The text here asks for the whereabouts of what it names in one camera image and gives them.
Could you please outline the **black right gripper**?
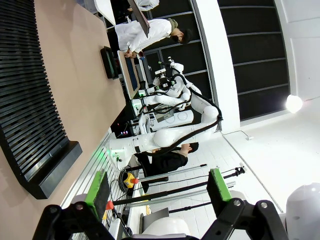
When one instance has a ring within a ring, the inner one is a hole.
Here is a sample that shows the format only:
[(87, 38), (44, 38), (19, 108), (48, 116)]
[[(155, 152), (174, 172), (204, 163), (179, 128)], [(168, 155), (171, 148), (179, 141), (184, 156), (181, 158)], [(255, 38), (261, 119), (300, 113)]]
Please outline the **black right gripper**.
[(160, 91), (160, 90), (167, 91), (173, 85), (174, 85), (174, 82), (163, 74), (160, 76), (157, 76), (155, 78), (155, 90), (156, 91)]

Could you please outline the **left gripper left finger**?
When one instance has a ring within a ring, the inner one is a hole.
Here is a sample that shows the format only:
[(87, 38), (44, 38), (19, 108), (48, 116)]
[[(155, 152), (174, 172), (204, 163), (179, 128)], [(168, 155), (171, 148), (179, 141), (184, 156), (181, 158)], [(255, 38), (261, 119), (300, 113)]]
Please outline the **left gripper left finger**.
[(33, 239), (70, 240), (73, 234), (85, 233), (89, 240), (113, 240), (102, 223), (110, 193), (107, 173), (97, 171), (84, 200), (64, 209), (55, 204), (43, 209)]

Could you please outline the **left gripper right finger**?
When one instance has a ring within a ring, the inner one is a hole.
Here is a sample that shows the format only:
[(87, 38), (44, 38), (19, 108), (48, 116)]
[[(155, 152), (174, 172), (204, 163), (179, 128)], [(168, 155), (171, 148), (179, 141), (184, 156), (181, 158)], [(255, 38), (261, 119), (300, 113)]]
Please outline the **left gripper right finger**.
[(288, 235), (280, 216), (269, 200), (250, 204), (232, 198), (220, 170), (209, 171), (207, 192), (216, 220), (206, 231), (203, 240), (228, 240), (234, 230), (244, 230), (251, 240), (287, 240)]

